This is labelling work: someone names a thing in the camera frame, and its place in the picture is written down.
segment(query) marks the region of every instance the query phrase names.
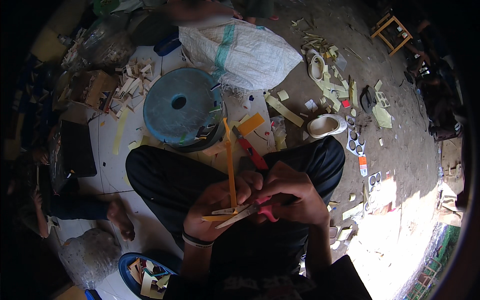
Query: clear plastic bag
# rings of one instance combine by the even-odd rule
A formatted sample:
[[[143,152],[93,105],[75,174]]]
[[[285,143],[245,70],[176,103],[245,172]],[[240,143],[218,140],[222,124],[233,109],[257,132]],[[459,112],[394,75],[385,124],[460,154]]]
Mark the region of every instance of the clear plastic bag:
[[[116,15],[97,20],[85,34],[79,55],[95,68],[124,66],[135,52],[124,22]]]
[[[93,228],[60,247],[60,261],[76,286],[95,289],[118,270],[121,249],[113,242],[110,234]]]
[[[285,118],[283,116],[277,116],[270,118],[270,122],[273,122],[272,131],[275,140],[275,148],[277,151],[287,148],[285,139],[287,137],[287,130],[285,128]]]

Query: black box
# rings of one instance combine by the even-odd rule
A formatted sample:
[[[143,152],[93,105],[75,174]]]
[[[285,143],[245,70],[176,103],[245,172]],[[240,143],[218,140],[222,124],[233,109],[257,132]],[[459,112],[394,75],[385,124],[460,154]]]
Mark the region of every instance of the black box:
[[[88,125],[60,121],[48,141],[48,154],[55,193],[60,193],[69,179],[96,175]]]

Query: white clog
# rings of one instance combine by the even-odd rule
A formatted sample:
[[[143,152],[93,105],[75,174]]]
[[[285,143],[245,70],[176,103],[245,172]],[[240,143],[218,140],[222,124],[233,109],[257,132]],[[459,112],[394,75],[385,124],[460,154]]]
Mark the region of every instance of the white clog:
[[[327,135],[339,134],[347,129],[347,121],[339,115],[324,114],[311,120],[307,125],[308,133],[315,139]]]

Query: dirt floor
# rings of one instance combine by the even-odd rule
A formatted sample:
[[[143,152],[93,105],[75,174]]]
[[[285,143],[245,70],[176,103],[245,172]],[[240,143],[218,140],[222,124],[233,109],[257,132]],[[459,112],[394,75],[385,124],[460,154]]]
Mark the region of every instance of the dirt floor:
[[[375,239],[386,239],[390,235],[394,235],[388,245],[378,242],[378,247],[382,246],[382,251],[387,252],[412,243],[413,240],[408,237],[415,237],[415,242],[412,243],[415,244],[415,248],[408,246],[412,253],[408,256],[401,256],[395,252],[392,255],[399,255],[397,259],[394,256],[389,258],[400,264],[402,264],[402,260],[408,260],[411,268],[404,268],[404,280],[397,278],[393,284],[392,277],[381,281],[376,280],[385,276],[382,270],[389,268],[388,264],[376,264],[375,267],[379,268],[377,274],[373,272],[376,271],[375,269],[370,268],[372,265],[368,271],[367,269],[358,270],[374,299],[392,299],[396,295],[396,291],[403,286],[410,272],[416,270],[432,235],[433,225],[436,223],[433,211],[437,197],[436,184],[440,162],[438,145],[427,132],[428,119],[422,100],[416,95],[415,86],[404,80],[403,72],[406,70],[407,63],[403,51],[407,50],[403,48],[394,56],[389,57],[389,49],[386,44],[379,38],[374,40],[370,38],[370,28],[382,16],[372,13],[361,1],[305,0],[302,1],[304,4],[300,1],[293,2],[293,0],[283,0],[280,1],[281,5],[276,3],[275,14],[280,19],[278,21],[259,19],[257,25],[264,25],[279,34],[300,53],[300,47],[304,43],[302,38],[304,34],[297,28],[307,30],[309,27],[304,21],[300,22],[298,27],[292,27],[291,20],[313,17],[314,25],[317,28],[308,32],[325,37],[328,42],[335,44],[340,49],[339,52],[348,62],[345,71],[340,71],[340,73],[344,78],[348,78],[350,75],[356,80],[358,95],[360,96],[365,85],[374,86],[381,79],[383,82],[381,90],[390,100],[391,107],[387,110],[395,118],[392,121],[391,129],[379,127],[373,115],[367,115],[361,107],[356,109],[356,123],[360,134],[366,141],[365,154],[368,161],[368,173],[370,175],[381,171],[382,177],[385,179],[385,173],[390,171],[391,180],[386,182],[387,184],[383,187],[385,189],[384,196],[391,199],[392,208],[397,208],[397,210],[385,216],[374,216],[377,217],[374,219],[365,218],[368,221],[364,226],[360,226],[360,229],[359,225],[351,219],[342,221],[342,212],[359,203],[359,201],[349,202],[349,194],[355,193],[357,200],[361,200],[363,182],[366,179],[360,175],[358,158],[351,152],[345,151],[346,161],[343,177],[332,197],[332,201],[340,202],[340,204],[336,206],[336,210],[331,212],[331,218],[332,225],[340,225],[342,228],[353,225],[353,234],[349,239],[358,234],[360,244],[361,238],[370,240],[368,247],[372,247],[372,249],[367,250],[368,252],[375,253]],[[363,62],[345,51],[346,47],[357,52]],[[308,77],[305,57],[304,60],[305,62],[297,65],[274,89],[274,91],[284,89],[288,92],[290,98],[283,102],[287,108],[297,114],[305,113],[310,116],[302,128],[286,121],[288,147],[312,140],[309,138],[302,141],[302,132],[306,130],[306,124],[314,118],[314,114],[304,106],[306,101],[313,99],[319,106],[318,114],[326,113],[321,108],[319,100],[322,97],[322,91]],[[269,112],[270,117],[278,115],[272,108],[269,108]],[[349,112],[350,108],[342,107],[338,115],[344,117]],[[347,132],[338,134],[335,138],[346,145]],[[383,146],[380,146],[379,138],[382,138]],[[385,226],[385,228],[382,231],[375,231],[380,226]],[[334,260],[345,254],[347,250],[345,244],[342,243],[337,250],[333,251]],[[355,258],[360,261],[361,255],[357,254],[358,252],[349,251],[352,260],[355,255]],[[378,288],[380,284],[386,285],[386,287]]]

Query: cardboard box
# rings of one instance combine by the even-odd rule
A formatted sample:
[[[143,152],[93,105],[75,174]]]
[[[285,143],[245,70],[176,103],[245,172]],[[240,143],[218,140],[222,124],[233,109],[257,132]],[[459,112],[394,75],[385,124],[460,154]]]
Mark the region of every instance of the cardboard box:
[[[108,113],[118,79],[102,70],[81,71],[74,75],[69,84],[66,98],[103,113]]]

